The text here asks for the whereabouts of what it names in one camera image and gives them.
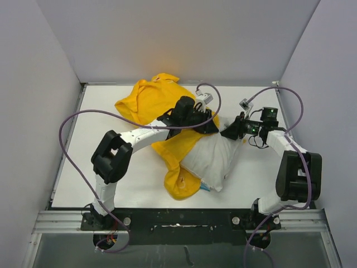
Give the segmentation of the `white pillow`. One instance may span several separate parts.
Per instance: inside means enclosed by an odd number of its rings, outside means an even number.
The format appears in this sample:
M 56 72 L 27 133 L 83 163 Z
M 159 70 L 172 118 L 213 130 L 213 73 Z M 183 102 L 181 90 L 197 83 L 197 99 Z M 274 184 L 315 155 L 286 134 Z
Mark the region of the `white pillow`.
M 181 167 L 216 192 L 222 190 L 223 182 L 234 167 L 242 145 L 241 139 L 232 140 L 221 134 L 235 118 L 219 116 L 218 119 L 219 132 L 199 139 L 180 162 Z

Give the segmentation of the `yellow printed pillowcase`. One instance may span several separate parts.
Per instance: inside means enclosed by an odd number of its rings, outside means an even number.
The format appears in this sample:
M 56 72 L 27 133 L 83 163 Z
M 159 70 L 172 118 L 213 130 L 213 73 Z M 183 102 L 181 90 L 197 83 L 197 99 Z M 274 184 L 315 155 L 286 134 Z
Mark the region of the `yellow printed pillowcase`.
M 178 85 L 178 81 L 178 77 L 166 73 L 157 74 L 150 82 L 139 80 L 129 96 L 115 103 L 115 108 L 122 117 L 147 125 L 173 108 L 182 96 L 195 98 L 186 88 Z M 167 166 L 164 186 L 174 199 L 188 198 L 200 189 L 201 180 L 183 168 L 181 161 L 204 137 L 207 135 L 183 130 L 167 141 L 151 145 Z

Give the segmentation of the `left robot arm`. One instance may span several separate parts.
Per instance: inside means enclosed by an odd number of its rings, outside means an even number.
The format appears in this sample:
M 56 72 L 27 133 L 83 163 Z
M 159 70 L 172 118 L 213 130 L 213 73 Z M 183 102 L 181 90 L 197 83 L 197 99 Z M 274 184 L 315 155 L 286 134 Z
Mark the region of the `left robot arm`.
M 123 133 L 111 130 L 104 135 L 91 157 L 97 194 L 91 212 L 100 229 L 113 224 L 117 182 L 126 174 L 133 153 L 155 142 L 181 141 L 184 134 L 218 132 L 212 110 L 206 107 L 212 100 L 210 93 L 200 93 L 195 99 L 183 96 L 174 108 L 144 127 Z

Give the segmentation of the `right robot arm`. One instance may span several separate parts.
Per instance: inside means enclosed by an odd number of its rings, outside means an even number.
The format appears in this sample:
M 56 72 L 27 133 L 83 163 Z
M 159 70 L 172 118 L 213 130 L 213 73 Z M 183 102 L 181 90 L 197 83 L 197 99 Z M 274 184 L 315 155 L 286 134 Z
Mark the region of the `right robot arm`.
M 256 199 L 248 214 L 248 221 L 254 228 L 262 228 L 268 222 L 268 215 L 277 214 L 286 208 L 306 209 L 321 193 L 322 156 L 312 153 L 290 137 L 285 128 L 279 126 L 277 108 L 263 107 L 260 120 L 254 121 L 241 112 L 222 136 L 231 140 L 243 139 L 249 135 L 262 140 L 260 149 L 273 149 L 281 158 L 275 182 L 275 189 L 268 195 Z

